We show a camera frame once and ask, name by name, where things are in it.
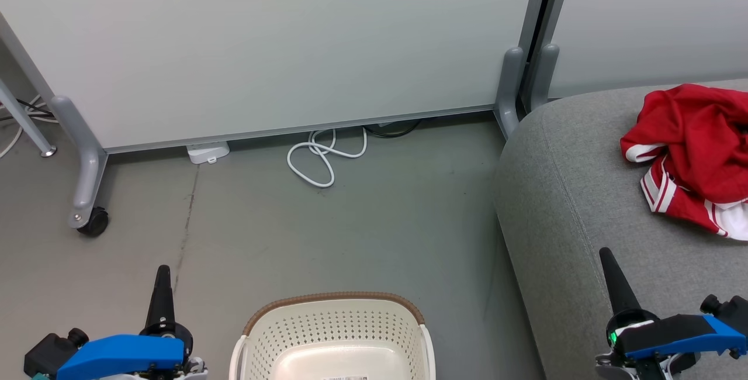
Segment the black caster wheel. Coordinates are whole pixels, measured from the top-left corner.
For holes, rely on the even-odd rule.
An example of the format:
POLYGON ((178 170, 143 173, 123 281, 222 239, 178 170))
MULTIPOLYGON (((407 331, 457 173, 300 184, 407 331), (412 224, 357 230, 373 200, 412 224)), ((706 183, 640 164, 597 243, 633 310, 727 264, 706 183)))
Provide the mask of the black caster wheel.
POLYGON ((109 212, 104 207, 96 206, 91 210, 91 215, 85 226, 77 228, 78 233, 88 238, 97 238, 104 233, 109 226, 109 212))

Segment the grey partition foot with caster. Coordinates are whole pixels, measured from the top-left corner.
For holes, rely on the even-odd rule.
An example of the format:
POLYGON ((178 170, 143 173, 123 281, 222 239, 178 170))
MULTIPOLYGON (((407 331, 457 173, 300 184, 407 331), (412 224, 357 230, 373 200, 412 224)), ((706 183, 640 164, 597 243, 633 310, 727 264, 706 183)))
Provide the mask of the grey partition foot with caster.
POLYGON ((70 98, 52 97, 51 108, 78 151, 78 182, 68 217, 69 226, 77 230, 86 225, 91 210, 99 206, 95 201, 109 156, 70 98))

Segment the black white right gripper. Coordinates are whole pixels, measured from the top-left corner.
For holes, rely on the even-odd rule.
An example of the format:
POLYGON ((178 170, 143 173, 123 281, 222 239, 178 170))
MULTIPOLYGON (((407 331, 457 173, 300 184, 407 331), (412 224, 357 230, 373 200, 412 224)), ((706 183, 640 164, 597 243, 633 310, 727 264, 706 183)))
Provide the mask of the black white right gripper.
POLYGON ((697 364, 696 353, 655 356, 634 361, 615 348, 618 335, 627 329, 638 329, 659 320, 654 313, 642 310, 614 253, 608 247, 599 250, 607 295, 614 316, 606 326, 610 351, 595 357, 595 371, 603 380, 674 380, 697 364))

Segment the red garment with white stripes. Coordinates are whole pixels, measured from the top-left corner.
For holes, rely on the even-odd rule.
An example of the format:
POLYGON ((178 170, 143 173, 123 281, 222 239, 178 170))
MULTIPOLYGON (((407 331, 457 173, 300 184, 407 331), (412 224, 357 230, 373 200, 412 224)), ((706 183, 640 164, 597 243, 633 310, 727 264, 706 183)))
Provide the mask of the red garment with white stripes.
POLYGON ((748 242, 748 92, 682 84, 650 92, 620 139, 651 212, 748 242))

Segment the grey fabric sofa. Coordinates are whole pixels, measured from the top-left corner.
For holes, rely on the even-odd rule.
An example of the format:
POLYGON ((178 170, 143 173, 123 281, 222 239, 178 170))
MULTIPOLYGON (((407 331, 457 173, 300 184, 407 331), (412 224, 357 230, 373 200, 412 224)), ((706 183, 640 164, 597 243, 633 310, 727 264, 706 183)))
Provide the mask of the grey fabric sofa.
POLYGON ((639 185, 649 165, 621 153, 655 90, 551 101, 520 122, 499 158, 495 210, 547 380, 598 380, 612 316, 602 247, 659 317, 697 314, 708 295, 748 300, 748 242, 653 214, 639 185))

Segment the grey metal table leg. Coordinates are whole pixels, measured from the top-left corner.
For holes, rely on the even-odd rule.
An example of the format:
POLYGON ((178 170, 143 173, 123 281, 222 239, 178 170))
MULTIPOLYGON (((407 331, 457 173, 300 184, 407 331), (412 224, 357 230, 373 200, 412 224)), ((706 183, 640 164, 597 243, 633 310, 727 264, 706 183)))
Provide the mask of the grey metal table leg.
POLYGON ((20 132, 17 138, 20 138, 22 133, 26 133, 35 146, 40 149, 43 158, 51 157, 56 153, 57 148, 46 140, 38 127, 32 122, 26 108, 16 100, 2 80, 0 80, 0 103, 19 124, 20 132))

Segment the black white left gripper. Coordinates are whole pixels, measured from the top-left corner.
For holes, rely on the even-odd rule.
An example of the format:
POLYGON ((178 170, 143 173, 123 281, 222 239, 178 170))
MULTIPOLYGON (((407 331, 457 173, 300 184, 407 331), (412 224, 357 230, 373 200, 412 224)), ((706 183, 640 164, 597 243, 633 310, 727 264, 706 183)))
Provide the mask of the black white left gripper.
POLYGON ((176 364, 171 371, 156 369, 151 364, 147 375, 148 380, 208 380, 209 370, 202 358, 194 358, 192 350, 194 339, 189 329, 175 321, 174 297, 171 285, 171 269, 168 265, 160 265, 153 284, 149 308, 144 329, 139 332, 142 336, 166 337, 179 339, 183 342, 184 359, 176 364))

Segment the cream perforated laundry basket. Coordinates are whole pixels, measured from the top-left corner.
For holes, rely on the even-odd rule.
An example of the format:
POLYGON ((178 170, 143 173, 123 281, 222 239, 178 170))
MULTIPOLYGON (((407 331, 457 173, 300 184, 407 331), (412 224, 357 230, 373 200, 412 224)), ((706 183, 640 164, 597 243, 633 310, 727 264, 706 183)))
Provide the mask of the cream perforated laundry basket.
POLYGON ((437 380, 425 318, 393 293, 276 300, 236 341, 228 380, 437 380))

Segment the wide white partition panel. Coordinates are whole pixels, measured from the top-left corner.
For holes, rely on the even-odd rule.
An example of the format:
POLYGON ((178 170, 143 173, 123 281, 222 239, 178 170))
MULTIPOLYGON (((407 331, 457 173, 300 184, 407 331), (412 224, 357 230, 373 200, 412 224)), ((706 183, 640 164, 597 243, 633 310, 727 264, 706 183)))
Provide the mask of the wide white partition panel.
POLYGON ((0 0, 102 148, 490 108, 529 0, 0 0))

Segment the white power adapter box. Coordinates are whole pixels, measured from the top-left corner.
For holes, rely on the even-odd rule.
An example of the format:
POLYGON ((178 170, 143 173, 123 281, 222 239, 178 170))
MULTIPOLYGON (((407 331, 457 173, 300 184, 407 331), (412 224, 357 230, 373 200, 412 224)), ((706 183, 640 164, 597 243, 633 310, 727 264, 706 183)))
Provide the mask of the white power adapter box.
POLYGON ((230 146, 226 141, 190 144, 185 148, 190 162, 195 165, 214 164, 218 159, 224 158, 230 153, 230 146))

